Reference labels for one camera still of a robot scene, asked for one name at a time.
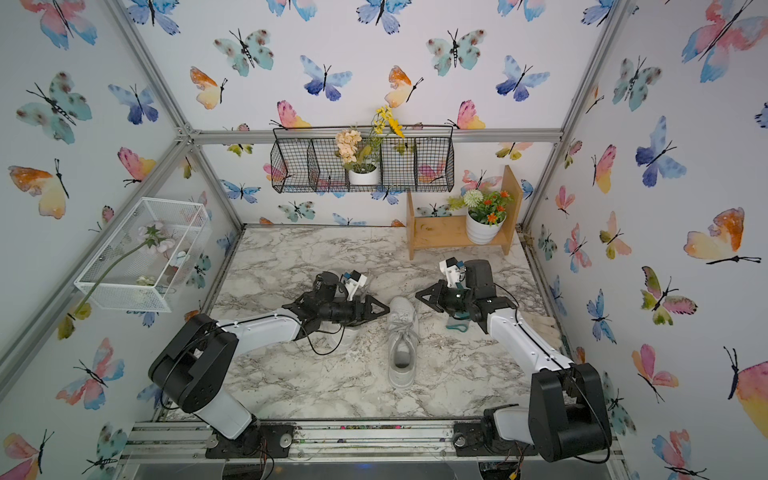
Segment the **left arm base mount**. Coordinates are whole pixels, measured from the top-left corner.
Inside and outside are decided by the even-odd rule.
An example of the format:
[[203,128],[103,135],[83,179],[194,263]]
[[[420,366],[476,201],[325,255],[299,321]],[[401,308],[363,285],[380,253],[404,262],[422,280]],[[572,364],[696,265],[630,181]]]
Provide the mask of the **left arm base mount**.
[[266,457],[275,460],[289,457],[296,426],[291,423],[254,422],[234,440],[216,431],[215,445],[206,449],[207,459],[232,460]]

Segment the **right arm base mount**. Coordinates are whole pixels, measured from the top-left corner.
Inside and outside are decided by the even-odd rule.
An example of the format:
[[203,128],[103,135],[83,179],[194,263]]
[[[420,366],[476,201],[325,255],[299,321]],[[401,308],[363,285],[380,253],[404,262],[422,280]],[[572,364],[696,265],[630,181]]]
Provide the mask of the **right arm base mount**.
[[458,457],[538,454],[528,429],[528,408],[519,403],[488,408],[481,417],[455,422],[451,443]]

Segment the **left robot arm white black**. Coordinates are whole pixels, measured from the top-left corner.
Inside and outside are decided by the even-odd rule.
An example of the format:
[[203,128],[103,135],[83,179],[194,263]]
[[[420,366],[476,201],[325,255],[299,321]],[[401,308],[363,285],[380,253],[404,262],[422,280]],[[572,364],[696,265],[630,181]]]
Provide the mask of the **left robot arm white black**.
[[389,313],[375,297],[351,296],[339,276],[322,272],[308,291],[272,312],[224,322],[203,313],[194,316],[153,361],[148,376],[180,410],[197,416],[220,436],[238,440],[256,420],[224,388],[233,359],[307,338],[324,322],[339,325],[345,333]]

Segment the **white sneaker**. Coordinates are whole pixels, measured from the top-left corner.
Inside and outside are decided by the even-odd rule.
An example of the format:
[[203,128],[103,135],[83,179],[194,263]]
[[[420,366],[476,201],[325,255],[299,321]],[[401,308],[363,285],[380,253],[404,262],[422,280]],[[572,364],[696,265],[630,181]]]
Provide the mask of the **white sneaker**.
[[388,378],[394,388],[408,388],[415,381],[420,342],[416,311],[413,304],[403,296],[394,297],[389,309]]
[[324,322],[322,326],[323,330],[327,331],[325,338],[334,354],[349,350],[355,344],[361,330],[360,327],[342,326],[331,322]]

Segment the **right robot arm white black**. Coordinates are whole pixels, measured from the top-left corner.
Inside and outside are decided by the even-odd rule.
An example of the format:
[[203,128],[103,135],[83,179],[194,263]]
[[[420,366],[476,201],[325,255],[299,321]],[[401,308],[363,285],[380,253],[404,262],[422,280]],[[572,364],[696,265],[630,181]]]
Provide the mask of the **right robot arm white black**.
[[476,323],[530,377],[527,405],[484,412],[485,449],[530,446],[547,462],[587,461],[592,453],[609,452],[612,433],[597,370],[575,363],[536,332],[516,299],[494,281],[488,261],[451,257],[439,269],[442,279],[416,299],[453,320]]

